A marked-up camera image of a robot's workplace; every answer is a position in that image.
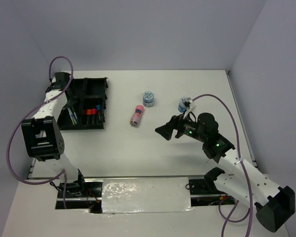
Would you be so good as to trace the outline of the blue-lidded jar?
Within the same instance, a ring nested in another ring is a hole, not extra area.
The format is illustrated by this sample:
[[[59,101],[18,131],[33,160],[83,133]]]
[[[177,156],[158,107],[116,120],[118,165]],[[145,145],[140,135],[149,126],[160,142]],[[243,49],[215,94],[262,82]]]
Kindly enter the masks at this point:
[[[142,96],[142,101],[145,107],[152,107],[154,105],[154,93],[151,91],[145,91]]]
[[[191,100],[190,97],[182,97],[179,100],[178,110],[180,113],[184,114],[186,110],[190,108],[189,101]]]

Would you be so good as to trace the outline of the pink-capped clear tube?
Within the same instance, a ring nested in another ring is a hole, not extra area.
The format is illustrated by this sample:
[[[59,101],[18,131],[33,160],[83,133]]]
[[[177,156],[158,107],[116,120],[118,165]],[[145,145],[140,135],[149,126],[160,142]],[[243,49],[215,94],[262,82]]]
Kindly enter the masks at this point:
[[[132,117],[130,118],[130,125],[132,127],[137,127],[139,125],[143,111],[144,111],[143,105],[136,106],[135,111],[134,111]]]

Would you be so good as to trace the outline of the blue pen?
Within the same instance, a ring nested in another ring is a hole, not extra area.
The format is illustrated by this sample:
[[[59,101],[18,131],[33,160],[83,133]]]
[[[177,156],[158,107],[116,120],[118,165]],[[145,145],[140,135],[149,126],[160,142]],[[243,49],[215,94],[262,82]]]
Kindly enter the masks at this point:
[[[70,116],[70,118],[71,118],[72,124],[75,125],[76,122],[75,122],[74,114],[72,113],[72,111],[71,111],[70,108],[67,108],[67,110],[68,110],[69,116]]]

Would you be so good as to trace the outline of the green pen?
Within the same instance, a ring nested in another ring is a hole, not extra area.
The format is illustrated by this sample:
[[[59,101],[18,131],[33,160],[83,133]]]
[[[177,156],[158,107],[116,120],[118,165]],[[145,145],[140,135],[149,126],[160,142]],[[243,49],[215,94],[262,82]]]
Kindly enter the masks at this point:
[[[71,110],[72,110],[72,113],[73,113],[73,115],[74,115],[74,119],[75,119],[75,121],[77,122],[77,116],[76,116],[76,113],[75,113],[74,107],[72,107]]]

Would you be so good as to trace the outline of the orange highlighter marker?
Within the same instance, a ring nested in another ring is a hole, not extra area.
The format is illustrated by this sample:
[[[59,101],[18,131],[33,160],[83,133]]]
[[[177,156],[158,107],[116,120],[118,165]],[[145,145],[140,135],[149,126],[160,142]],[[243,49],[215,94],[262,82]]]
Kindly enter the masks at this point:
[[[86,125],[91,125],[91,115],[86,114]]]

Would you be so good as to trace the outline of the orange highlighter cap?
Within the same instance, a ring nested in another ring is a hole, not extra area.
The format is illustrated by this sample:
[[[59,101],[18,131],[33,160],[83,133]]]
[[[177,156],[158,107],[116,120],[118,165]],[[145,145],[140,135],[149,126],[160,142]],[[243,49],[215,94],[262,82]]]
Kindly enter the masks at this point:
[[[88,109],[88,110],[86,111],[86,114],[87,114],[87,115],[91,115],[91,114],[92,114],[92,110],[91,110],[91,109]]]

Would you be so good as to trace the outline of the pink highlighter marker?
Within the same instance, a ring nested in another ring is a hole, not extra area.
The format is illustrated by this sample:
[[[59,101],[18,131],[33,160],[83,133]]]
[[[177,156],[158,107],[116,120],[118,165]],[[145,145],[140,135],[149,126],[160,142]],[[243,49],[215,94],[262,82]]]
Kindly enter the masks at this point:
[[[91,114],[91,124],[96,125],[96,123],[97,123],[97,114],[95,115]]]

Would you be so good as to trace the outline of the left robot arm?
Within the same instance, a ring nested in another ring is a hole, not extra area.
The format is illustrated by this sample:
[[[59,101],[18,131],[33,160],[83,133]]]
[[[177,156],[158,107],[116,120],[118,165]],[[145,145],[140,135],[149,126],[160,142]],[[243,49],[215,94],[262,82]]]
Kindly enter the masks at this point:
[[[71,164],[65,154],[65,142],[57,123],[72,98],[70,90],[61,93],[70,78],[69,73],[55,74],[46,89],[44,104],[32,118],[22,121],[21,129],[28,155],[45,163],[55,174],[65,171],[60,177],[59,190],[81,197],[86,193],[87,185],[80,170]]]

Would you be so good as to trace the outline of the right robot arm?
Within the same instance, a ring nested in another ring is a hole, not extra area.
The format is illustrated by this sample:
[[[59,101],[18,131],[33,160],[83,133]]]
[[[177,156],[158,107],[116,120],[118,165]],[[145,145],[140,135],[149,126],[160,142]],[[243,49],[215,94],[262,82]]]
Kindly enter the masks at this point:
[[[295,213],[295,193],[281,187],[262,174],[246,159],[241,158],[235,146],[219,133],[219,125],[210,113],[201,113],[197,121],[172,116],[155,132],[166,140],[186,135],[201,142],[202,150],[216,167],[205,176],[205,189],[210,193],[221,191],[231,195],[248,208],[253,207],[259,223],[270,232],[276,232]]]

